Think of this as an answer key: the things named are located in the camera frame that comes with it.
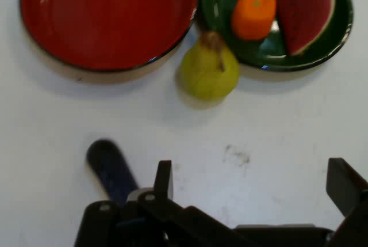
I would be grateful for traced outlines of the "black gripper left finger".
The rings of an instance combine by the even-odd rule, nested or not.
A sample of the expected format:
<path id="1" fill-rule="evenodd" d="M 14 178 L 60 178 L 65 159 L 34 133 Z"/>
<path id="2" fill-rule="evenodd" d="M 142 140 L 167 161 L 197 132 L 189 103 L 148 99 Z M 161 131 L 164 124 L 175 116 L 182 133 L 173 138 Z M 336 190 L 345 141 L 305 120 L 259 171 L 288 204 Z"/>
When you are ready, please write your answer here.
<path id="1" fill-rule="evenodd" d="M 75 246 L 249 246 L 249 240 L 195 207 L 172 200 L 171 161 L 160 161 L 154 186 L 124 206 L 90 204 Z"/>

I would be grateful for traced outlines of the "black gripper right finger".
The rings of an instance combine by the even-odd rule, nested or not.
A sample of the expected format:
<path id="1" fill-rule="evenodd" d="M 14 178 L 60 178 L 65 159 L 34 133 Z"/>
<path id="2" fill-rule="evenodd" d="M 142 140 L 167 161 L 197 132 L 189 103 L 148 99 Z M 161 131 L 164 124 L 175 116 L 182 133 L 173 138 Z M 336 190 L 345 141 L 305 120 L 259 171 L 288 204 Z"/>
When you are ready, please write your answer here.
<path id="1" fill-rule="evenodd" d="M 367 181 L 344 159 L 330 158 L 326 191 L 344 216 L 327 246 L 367 246 Z"/>

